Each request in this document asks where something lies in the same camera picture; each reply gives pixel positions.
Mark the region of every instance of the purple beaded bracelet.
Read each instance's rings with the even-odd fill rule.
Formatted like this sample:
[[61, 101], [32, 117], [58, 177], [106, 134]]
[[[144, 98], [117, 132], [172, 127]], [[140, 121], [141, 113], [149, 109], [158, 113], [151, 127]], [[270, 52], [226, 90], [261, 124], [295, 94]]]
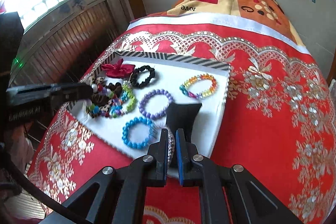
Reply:
[[[144, 106], [147, 103], [147, 101], [149, 100], [150, 97], [154, 96], [155, 94], [163, 94], [165, 95], [169, 102], [167, 104], [167, 106], [165, 106], [160, 112], [157, 112], [155, 114], [150, 114], [149, 112], [145, 111]], [[173, 97], [171, 96], [171, 94], [164, 89], [161, 90], [152, 90], [150, 92], [148, 92], [140, 101], [139, 103], [139, 111], [142, 115], [144, 115], [145, 117], [152, 119], [152, 120], [156, 120], [160, 117], [163, 117], [164, 115], [167, 114], [167, 107], [169, 106], [170, 103], [172, 103], [174, 101]]]

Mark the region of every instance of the orange and yellow beaded bracelet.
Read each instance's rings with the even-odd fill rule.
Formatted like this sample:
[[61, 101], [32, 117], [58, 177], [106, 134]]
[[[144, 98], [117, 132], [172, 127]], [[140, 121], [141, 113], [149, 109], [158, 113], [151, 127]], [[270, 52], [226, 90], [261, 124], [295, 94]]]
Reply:
[[[196, 94], [187, 90], [188, 86], [200, 80], [211, 80], [212, 82], [211, 87], [208, 90], [205, 90], [203, 92], [196, 93]], [[187, 81], [185, 81], [182, 85], [180, 85], [180, 90], [182, 91], [184, 95], [195, 98], [195, 99], [202, 99], [204, 97], [210, 96], [211, 94], [215, 92], [216, 88], [217, 88], [217, 81], [215, 77], [209, 74], [193, 76]]]

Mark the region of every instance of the red bow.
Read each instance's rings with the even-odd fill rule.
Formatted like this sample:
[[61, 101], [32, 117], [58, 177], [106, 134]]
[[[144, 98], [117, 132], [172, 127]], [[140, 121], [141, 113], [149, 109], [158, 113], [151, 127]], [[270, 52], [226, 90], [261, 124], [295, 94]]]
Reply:
[[126, 78], [135, 68], [135, 65], [124, 64], [124, 59], [120, 59], [116, 64], [105, 64], [101, 68], [106, 70], [106, 76], [111, 78]]

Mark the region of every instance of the silver bolt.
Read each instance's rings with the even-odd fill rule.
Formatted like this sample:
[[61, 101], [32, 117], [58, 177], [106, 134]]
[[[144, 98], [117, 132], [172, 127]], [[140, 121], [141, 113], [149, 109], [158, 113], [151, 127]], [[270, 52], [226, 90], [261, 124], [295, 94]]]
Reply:
[[113, 168], [111, 166], [106, 166], [104, 169], [103, 169], [103, 174], [104, 175], [109, 175], [113, 172]]
[[196, 154], [196, 155], [193, 156], [193, 159], [194, 159], [194, 161], [202, 161], [203, 160], [203, 156], [199, 155], [199, 154]]
[[145, 156], [142, 158], [142, 160], [143, 160], [144, 162], [151, 162], [153, 159], [154, 159], [154, 158], [153, 158], [153, 156], [151, 156], [151, 155], [145, 155]]
[[240, 164], [236, 164], [236, 165], [233, 166], [233, 170], [235, 170], [238, 173], [241, 173], [241, 172], [244, 171], [244, 167], [241, 166]]

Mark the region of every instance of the white tray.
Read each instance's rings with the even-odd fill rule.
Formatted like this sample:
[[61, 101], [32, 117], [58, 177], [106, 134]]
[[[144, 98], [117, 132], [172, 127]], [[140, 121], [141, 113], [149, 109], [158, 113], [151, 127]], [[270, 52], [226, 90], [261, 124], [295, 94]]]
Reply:
[[[139, 102], [142, 97], [153, 89], [165, 89], [173, 96], [177, 104], [202, 103], [202, 107], [196, 116], [193, 131], [192, 143], [197, 146], [198, 152], [206, 157], [210, 157], [214, 148], [216, 138], [224, 113], [228, 81], [230, 75], [230, 67], [226, 63], [196, 58], [190, 56], [180, 56], [173, 54], [151, 53], [151, 52], [113, 52], [109, 58], [103, 63], [116, 63], [119, 59], [124, 59], [124, 64], [134, 64], [136, 68], [143, 65], [149, 65], [155, 68], [155, 79], [144, 89], [133, 89], [133, 93]], [[105, 72], [101, 71], [100, 64], [88, 76], [105, 76]], [[194, 75], [209, 73], [217, 80], [216, 92], [202, 100], [196, 100], [185, 96], [179, 86], [187, 79]], [[144, 72], [139, 76], [139, 83], [148, 77], [148, 72]], [[122, 83], [122, 79], [106, 78], [107, 83]], [[197, 93], [210, 87], [209, 80], [199, 81], [191, 85], [189, 90]], [[135, 110], [118, 118], [97, 117], [91, 118], [86, 115], [83, 108], [83, 101], [78, 101], [71, 110], [71, 113], [85, 126], [91, 129], [99, 138], [114, 148], [122, 151], [128, 156], [136, 159], [147, 154], [148, 147], [143, 150], [132, 149], [126, 146], [122, 140], [122, 127], [125, 123], [134, 117], [140, 117], [138, 102]], [[145, 110], [150, 113], [159, 112], [167, 105], [167, 98], [164, 95], [155, 95], [147, 103]], [[165, 125], [166, 117], [162, 117], [155, 121], [157, 125]], [[130, 140], [132, 142], [142, 142], [148, 135], [148, 128], [143, 124], [130, 129]]]

